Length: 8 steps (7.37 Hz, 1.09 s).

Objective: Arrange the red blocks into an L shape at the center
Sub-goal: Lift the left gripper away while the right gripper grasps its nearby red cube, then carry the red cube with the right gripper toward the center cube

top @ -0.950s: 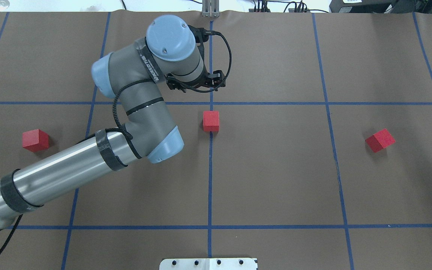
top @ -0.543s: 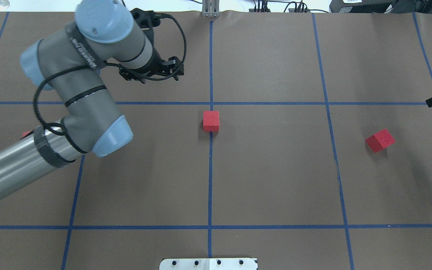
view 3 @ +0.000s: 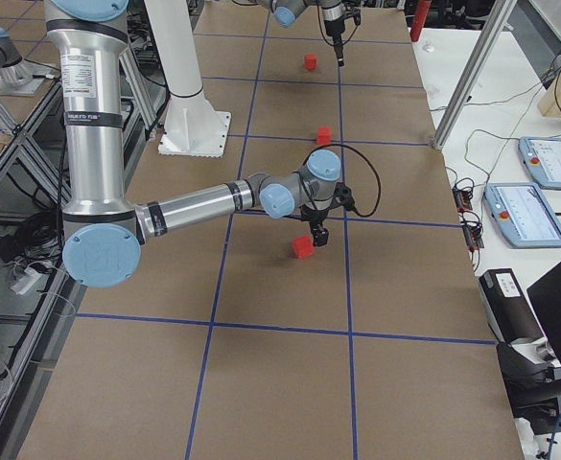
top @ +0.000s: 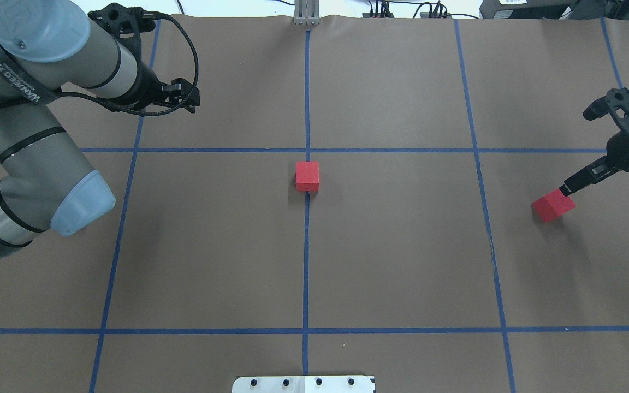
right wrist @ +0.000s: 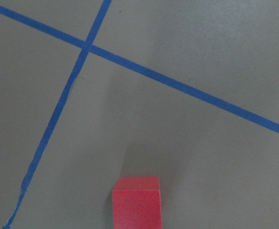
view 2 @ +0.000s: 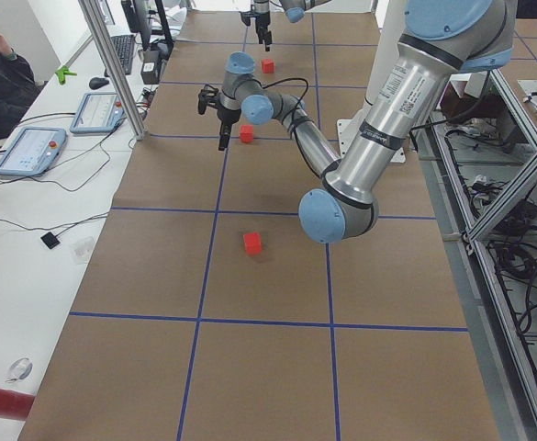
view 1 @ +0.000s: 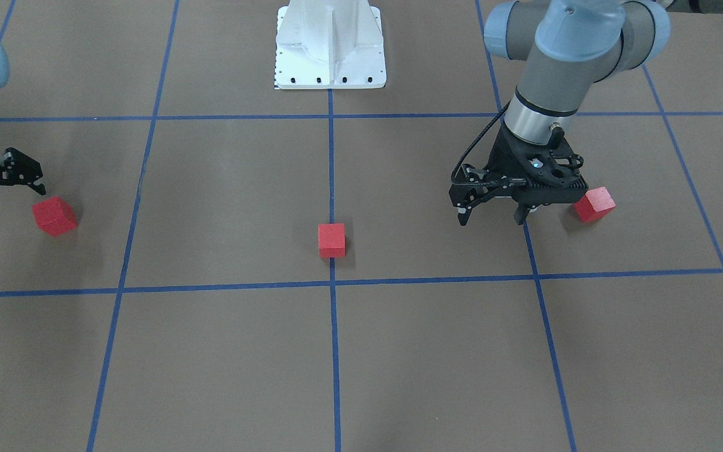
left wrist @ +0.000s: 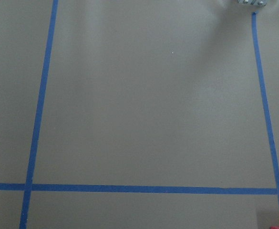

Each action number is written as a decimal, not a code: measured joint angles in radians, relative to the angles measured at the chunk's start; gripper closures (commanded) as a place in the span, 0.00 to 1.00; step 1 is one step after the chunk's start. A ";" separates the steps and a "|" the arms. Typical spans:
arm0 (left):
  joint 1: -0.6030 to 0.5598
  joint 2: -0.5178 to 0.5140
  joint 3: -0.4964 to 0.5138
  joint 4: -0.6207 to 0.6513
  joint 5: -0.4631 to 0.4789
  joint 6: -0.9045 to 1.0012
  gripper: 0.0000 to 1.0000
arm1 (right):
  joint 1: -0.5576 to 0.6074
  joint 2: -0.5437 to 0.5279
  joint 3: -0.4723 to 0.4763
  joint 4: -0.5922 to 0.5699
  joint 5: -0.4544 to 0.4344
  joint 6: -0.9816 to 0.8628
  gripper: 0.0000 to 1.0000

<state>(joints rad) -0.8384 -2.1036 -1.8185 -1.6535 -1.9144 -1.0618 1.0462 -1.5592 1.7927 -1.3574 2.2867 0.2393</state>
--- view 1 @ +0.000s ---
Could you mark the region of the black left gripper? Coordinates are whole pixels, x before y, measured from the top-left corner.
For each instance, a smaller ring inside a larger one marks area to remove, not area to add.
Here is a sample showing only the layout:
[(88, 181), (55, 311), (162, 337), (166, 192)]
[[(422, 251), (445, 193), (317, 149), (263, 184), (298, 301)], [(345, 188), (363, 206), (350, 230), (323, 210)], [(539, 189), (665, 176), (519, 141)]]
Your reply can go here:
[(581, 174), (582, 156), (573, 152), (562, 127), (554, 127), (545, 145), (528, 143), (506, 127), (497, 132), (490, 158), (482, 168), (461, 164), (451, 177), (449, 197), (457, 208), (459, 225), (492, 198), (517, 203), (513, 218), (525, 224), (533, 208), (576, 203), (590, 189)]

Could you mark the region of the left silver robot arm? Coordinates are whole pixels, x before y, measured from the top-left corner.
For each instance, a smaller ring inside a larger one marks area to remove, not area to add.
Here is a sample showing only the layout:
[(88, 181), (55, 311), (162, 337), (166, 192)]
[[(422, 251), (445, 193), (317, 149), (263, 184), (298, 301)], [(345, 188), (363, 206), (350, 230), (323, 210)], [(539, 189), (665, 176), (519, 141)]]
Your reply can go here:
[(583, 157), (565, 134), (595, 83), (663, 51), (671, 13), (723, 14), (723, 1), (511, 1), (494, 8), (485, 47), (526, 65), (493, 118), (500, 128), (488, 162), (477, 169), (460, 158), (451, 172), (459, 223), (493, 198), (511, 198), (520, 225), (551, 204), (573, 204), (585, 221), (608, 214), (614, 203), (605, 190), (588, 187)]

